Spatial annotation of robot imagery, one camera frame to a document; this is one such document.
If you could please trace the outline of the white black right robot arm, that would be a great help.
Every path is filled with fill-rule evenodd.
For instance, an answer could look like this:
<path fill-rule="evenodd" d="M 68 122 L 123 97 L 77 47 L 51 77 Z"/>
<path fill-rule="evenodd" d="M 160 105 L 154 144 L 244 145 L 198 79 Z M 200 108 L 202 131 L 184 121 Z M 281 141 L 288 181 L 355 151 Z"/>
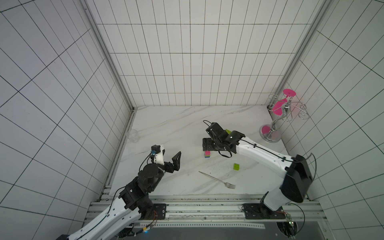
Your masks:
<path fill-rule="evenodd" d="M 270 150 L 243 133 L 228 132 L 218 123 L 203 121 L 208 127 L 209 138 L 203 138 L 203 150 L 215 151 L 225 158 L 234 154 L 245 156 L 267 167 L 281 178 L 276 188 L 268 191 L 259 203 L 259 213 L 271 214 L 278 212 L 283 205 L 293 202 L 302 203 L 314 181 L 307 159 L 280 154 Z"/>

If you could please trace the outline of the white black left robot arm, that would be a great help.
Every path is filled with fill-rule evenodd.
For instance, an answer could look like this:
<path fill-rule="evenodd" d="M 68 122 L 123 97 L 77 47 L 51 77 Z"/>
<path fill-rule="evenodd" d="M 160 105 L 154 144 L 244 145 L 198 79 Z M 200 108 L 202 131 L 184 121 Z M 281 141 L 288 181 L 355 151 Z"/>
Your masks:
<path fill-rule="evenodd" d="M 138 175 L 122 190 L 101 214 L 86 226 L 71 235 L 61 235 L 59 240 L 110 240 L 129 224 L 140 218 L 152 216 L 154 204 L 150 200 L 152 193 L 165 173 L 180 170 L 182 153 L 178 152 L 171 162 L 159 162 L 154 155 L 152 163 L 146 165 Z"/>

